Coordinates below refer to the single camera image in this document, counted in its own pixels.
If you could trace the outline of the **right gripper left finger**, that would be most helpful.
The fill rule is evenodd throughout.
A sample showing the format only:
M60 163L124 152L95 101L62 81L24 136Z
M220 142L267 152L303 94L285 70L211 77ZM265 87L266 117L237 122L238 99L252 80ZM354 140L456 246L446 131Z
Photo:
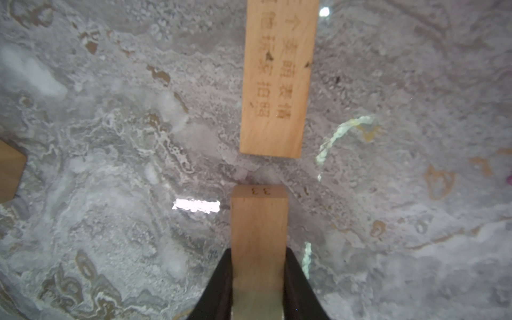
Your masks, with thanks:
M232 291L231 249L226 249L187 320L230 320Z

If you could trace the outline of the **wooden block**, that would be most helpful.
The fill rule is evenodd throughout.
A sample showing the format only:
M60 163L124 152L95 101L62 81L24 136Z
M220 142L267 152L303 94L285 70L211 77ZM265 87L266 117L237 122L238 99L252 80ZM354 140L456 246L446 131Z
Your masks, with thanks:
M1 141L1 203L11 201L17 192L27 157Z

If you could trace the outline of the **wooden block two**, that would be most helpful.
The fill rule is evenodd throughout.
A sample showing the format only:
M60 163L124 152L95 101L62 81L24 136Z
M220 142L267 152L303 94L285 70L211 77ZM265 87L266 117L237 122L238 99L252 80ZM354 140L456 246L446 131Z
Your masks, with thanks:
M318 1L248 1L241 153L300 157L318 9Z

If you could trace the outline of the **wooden block three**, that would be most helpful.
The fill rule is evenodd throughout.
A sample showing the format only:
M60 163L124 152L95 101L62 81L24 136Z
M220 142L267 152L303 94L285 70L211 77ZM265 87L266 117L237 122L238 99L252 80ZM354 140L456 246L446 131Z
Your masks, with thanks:
M282 185L231 195L233 319L281 319L289 200Z

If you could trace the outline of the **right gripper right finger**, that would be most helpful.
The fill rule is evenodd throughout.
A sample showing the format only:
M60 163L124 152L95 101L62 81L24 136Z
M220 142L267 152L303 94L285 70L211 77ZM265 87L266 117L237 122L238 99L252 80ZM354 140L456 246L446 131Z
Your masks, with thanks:
M289 320L330 320L289 247L285 255L283 312L284 319Z

